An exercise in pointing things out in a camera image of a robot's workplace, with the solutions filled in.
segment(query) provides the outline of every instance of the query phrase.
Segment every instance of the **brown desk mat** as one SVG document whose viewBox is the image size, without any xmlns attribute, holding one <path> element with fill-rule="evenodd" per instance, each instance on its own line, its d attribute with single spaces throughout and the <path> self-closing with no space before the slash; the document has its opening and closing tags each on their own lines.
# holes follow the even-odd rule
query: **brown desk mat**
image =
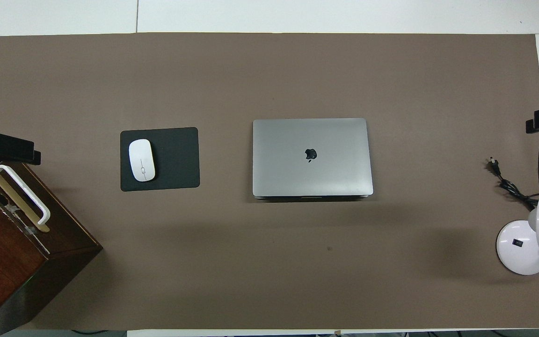
<svg viewBox="0 0 539 337">
<path fill-rule="evenodd" d="M 534 36 L 0 37 L 0 132 L 105 251 L 36 328 L 539 328 L 498 261 L 537 191 Z M 252 197 L 252 121 L 365 117 L 374 196 Z M 201 186 L 120 190 L 122 130 L 199 129 Z"/>
</svg>

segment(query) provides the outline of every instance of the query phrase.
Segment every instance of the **box handle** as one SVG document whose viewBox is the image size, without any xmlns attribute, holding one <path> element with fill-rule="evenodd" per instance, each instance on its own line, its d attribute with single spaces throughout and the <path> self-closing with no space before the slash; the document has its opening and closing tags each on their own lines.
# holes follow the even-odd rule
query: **box handle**
<svg viewBox="0 0 539 337">
<path fill-rule="evenodd" d="M 41 219 L 37 222 L 37 224 L 43 226 L 47 220 L 49 220 L 49 217 L 51 216 L 51 212 L 49 211 L 49 208 L 43 202 L 39 197 L 36 196 L 36 194 L 24 183 L 22 178 L 18 176 L 18 174 L 14 171 L 13 168 L 7 166 L 7 165 L 0 165 L 0 172 L 4 170 L 6 171 L 10 177 L 15 181 L 15 183 L 20 186 L 20 188 L 26 193 L 26 195 L 32 200 L 32 202 L 35 203 L 37 207 L 43 212 L 43 216 L 41 216 Z"/>
</svg>

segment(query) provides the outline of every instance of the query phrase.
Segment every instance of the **laptop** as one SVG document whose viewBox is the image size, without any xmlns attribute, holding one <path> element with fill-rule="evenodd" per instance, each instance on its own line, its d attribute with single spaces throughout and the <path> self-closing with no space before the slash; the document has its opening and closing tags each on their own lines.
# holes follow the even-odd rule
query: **laptop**
<svg viewBox="0 0 539 337">
<path fill-rule="evenodd" d="M 255 198 L 363 198 L 373 192 L 364 118 L 253 121 Z"/>
</svg>

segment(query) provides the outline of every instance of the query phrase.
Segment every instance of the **wooden box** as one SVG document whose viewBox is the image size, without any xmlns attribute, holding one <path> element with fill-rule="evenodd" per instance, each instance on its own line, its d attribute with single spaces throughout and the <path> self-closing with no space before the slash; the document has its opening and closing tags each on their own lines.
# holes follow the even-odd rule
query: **wooden box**
<svg viewBox="0 0 539 337">
<path fill-rule="evenodd" d="M 0 167 L 0 335 L 30 321 L 101 245 L 25 164 Z M 11 168 L 30 192 L 14 179 Z M 45 212 L 51 215 L 43 225 Z"/>
</svg>

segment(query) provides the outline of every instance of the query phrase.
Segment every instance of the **mouse pad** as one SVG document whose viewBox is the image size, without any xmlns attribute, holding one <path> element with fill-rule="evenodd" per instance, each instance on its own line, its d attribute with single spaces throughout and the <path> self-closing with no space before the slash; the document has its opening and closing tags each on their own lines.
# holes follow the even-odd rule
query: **mouse pad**
<svg viewBox="0 0 539 337">
<path fill-rule="evenodd" d="M 155 177 L 140 182 L 132 175 L 128 146 L 137 139 L 151 143 Z M 197 128 L 128 130 L 120 133 L 120 188 L 165 190 L 199 186 L 199 132 Z"/>
</svg>

